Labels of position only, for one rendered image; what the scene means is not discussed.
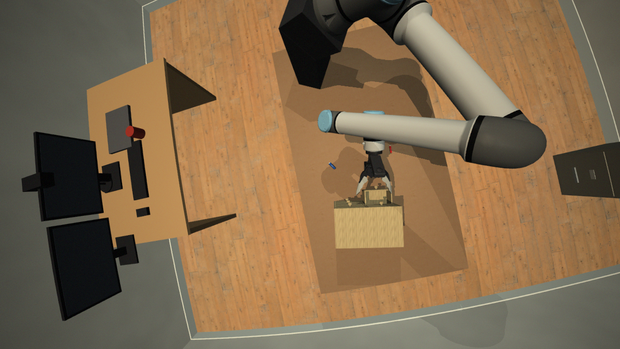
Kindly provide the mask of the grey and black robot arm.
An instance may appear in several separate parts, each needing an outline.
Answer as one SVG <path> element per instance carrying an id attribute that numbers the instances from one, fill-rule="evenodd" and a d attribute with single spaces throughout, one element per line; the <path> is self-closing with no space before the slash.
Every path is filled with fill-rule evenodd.
<path id="1" fill-rule="evenodd" d="M 426 0 L 313 0 L 313 7 L 320 26 L 333 36 L 370 18 L 398 46 L 412 52 L 465 118 L 327 109 L 318 117 L 321 132 L 363 137 L 367 152 L 380 152 L 385 141 L 395 142 L 457 153 L 465 162 L 505 169 L 527 167 L 543 156 L 544 132 L 432 17 Z"/>

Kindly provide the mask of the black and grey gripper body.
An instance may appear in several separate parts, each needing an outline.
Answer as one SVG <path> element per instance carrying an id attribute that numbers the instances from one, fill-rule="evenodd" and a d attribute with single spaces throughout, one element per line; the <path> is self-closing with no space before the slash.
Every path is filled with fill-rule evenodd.
<path id="1" fill-rule="evenodd" d="M 368 154 L 368 161 L 365 161 L 365 169 L 367 169 L 366 173 L 367 173 L 367 175 L 370 178 L 373 177 L 372 168 L 371 168 L 371 164 L 370 164 L 370 160 L 369 160 L 370 155 L 380 155 L 381 153 L 382 153 L 382 151 L 381 152 L 367 152 L 366 151 L 366 154 Z"/>

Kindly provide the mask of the brown wooden chest of drawers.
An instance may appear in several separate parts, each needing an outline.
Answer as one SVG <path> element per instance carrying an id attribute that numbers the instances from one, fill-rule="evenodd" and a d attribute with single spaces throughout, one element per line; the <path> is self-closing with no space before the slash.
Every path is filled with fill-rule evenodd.
<path id="1" fill-rule="evenodd" d="M 362 203 L 358 200 L 359 203 Z M 403 209 L 396 207 L 335 208 L 335 248 L 404 247 Z"/>

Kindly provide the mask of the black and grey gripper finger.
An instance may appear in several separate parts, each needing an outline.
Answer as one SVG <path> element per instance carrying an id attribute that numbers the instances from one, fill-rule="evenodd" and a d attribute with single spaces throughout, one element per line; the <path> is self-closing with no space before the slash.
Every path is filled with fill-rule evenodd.
<path id="1" fill-rule="evenodd" d="M 386 172 L 386 170 L 385 170 Z M 386 187 L 388 187 L 388 190 L 390 192 L 390 194 L 392 193 L 392 188 L 390 186 L 390 177 L 389 177 L 389 173 L 386 172 L 386 176 L 381 178 L 383 182 L 386 183 Z"/>
<path id="2" fill-rule="evenodd" d="M 359 182 L 358 182 L 358 188 L 357 188 L 357 190 L 356 190 L 356 195 L 358 195 L 358 193 L 359 193 L 359 191 L 361 190 L 361 188 L 363 188 L 363 185 L 366 183 L 366 181 L 368 181 L 368 180 L 367 180 L 367 176 L 368 176 L 368 175 L 367 175 L 367 173 L 366 173 L 366 172 L 367 172 L 367 169 L 365 169 L 365 170 L 361 173 L 361 175 L 360 175 L 360 177 L 359 177 Z"/>

